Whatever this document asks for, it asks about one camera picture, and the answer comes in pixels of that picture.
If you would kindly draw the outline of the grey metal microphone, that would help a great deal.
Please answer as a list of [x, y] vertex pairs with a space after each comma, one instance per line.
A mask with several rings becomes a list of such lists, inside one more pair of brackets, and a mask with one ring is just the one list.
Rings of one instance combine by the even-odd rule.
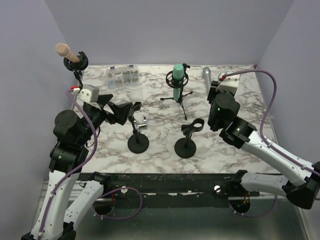
[[202, 76], [205, 82], [205, 86], [207, 88], [211, 87], [211, 69], [208, 66], [205, 66], [202, 70]]

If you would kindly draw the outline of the teal microphone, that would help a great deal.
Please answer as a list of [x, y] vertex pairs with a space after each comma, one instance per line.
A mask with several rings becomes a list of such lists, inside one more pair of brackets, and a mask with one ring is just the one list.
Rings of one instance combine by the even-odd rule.
[[180, 85], [183, 82], [184, 75], [184, 66], [182, 64], [175, 64], [172, 71], [172, 84], [177, 87], [173, 89], [173, 99], [175, 101], [179, 100], [181, 92]]

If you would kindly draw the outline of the black white-mic stand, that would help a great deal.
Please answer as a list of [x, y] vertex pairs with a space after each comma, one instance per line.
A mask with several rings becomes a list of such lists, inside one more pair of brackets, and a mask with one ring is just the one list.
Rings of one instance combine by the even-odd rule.
[[132, 125], [132, 136], [128, 139], [127, 146], [134, 154], [144, 153], [149, 148], [149, 139], [146, 135], [140, 133], [135, 125], [134, 113], [142, 107], [140, 101], [135, 102], [128, 113], [128, 121]]

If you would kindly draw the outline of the black mic stand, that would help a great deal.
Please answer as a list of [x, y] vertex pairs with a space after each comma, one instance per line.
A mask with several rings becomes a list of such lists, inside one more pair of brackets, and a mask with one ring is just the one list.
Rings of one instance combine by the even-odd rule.
[[202, 118], [196, 118], [192, 123], [181, 126], [184, 138], [178, 139], [174, 145], [174, 151], [179, 157], [189, 159], [195, 155], [197, 146], [191, 139], [192, 134], [200, 132], [204, 128], [204, 124], [205, 121]]

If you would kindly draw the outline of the white microphone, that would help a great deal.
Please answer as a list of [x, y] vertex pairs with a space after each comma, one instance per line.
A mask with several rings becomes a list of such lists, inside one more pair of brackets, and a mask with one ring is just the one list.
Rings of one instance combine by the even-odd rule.
[[224, 73], [224, 72], [221, 72], [221, 73], [218, 75], [218, 78], [221, 79], [221, 78], [223, 78], [224, 75], [225, 75], [225, 73]]

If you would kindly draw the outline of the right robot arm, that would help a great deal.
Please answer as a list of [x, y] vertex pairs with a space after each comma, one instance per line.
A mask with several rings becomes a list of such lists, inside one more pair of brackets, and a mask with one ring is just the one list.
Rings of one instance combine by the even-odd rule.
[[208, 125], [220, 132], [222, 140], [264, 161], [279, 174], [252, 173], [239, 170], [230, 183], [230, 191], [241, 196], [245, 192], [264, 192], [285, 197], [302, 209], [312, 208], [320, 190], [320, 164], [303, 160], [268, 139], [257, 128], [237, 116], [240, 104], [234, 95], [237, 87], [212, 81], [207, 100], [210, 104]]

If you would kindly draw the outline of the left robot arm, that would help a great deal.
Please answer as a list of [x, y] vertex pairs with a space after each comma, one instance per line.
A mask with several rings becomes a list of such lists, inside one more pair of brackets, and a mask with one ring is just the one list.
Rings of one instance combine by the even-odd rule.
[[69, 203], [73, 187], [83, 166], [92, 159], [98, 147], [97, 130], [103, 122], [124, 125], [132, 102], [116, 105], [112, 94], [99, 95], [95, 105], [79, 105], [76, 97], [68, 97], [82, 113], [71, 109], [61, 111], [55, 118], [53, 133], [57, 144], [50, 152], [49, 180], [43, 205], [32, 230], [23, 240], [73, 240], [77, 228], [98, 197], [110, 194], [108, 176], [95, 172], [73, 203]]

